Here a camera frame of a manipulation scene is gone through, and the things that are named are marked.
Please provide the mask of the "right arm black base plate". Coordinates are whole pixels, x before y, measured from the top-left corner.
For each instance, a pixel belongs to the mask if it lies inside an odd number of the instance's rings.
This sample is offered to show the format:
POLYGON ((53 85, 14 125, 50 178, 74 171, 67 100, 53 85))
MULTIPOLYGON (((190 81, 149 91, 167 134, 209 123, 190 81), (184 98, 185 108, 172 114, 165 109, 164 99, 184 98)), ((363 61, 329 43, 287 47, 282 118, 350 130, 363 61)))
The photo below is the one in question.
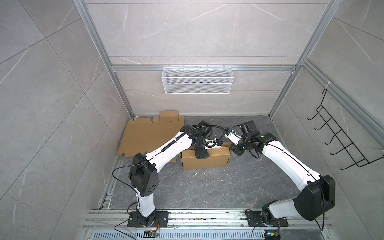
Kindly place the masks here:
POLYGON ((277 219, 266 211, 245 210, 249 227, 288 227, 286 218, 277 219))

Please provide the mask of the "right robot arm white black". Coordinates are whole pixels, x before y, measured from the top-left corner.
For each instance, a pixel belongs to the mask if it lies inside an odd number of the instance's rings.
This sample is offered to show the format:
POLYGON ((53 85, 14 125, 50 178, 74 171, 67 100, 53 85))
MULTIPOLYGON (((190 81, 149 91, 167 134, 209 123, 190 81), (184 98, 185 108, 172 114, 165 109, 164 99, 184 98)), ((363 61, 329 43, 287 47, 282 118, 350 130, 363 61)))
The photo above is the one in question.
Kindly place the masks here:
POLYGON ((225 136, 232 145, 230 149, 241 156, 245 151, 255 151, 272 160, 296 185, 300 193, 287 200, 272 201, 263 206, 262 219, 265 223, 286 217, 302 217, 308 221, 325 216, 336 203, 336 182, 329 176, 322 176, 291 154, 278 138, 271 133, 261 134, 253 121, 239 125, 242 134, 226 128, 225 136))

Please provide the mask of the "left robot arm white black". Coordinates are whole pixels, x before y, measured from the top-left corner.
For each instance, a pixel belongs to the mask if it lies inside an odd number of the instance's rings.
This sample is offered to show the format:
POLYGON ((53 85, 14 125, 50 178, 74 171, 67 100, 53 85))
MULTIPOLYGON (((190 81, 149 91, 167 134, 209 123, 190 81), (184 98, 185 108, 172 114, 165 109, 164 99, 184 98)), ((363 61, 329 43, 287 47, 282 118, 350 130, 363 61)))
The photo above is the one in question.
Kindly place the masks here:
POLYGON ((156 214, 154 192, 159 186, 158 173, 182 151, 194 147, 201 158, 208 157, 208 148, 218 145, 222 138, 209 140, 214 126, 205 121, 198 125, 185 125, 168 142, 158 149, 133 158, 129 179, 138 200, 137 211, 145 220, 152 221, 156 214))

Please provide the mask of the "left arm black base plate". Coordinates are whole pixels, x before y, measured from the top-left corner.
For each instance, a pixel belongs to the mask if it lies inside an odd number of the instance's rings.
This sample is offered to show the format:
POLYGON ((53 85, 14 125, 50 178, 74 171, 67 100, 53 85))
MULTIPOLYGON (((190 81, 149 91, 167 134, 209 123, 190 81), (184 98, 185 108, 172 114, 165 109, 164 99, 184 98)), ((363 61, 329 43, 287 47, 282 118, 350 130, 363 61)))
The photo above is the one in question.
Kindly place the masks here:
POLYGON ((160 227, 166 228, 169 221, 169 212, 154 211, 148 217, 143 217, 140 212, 130 212, 127 227, 160 227))

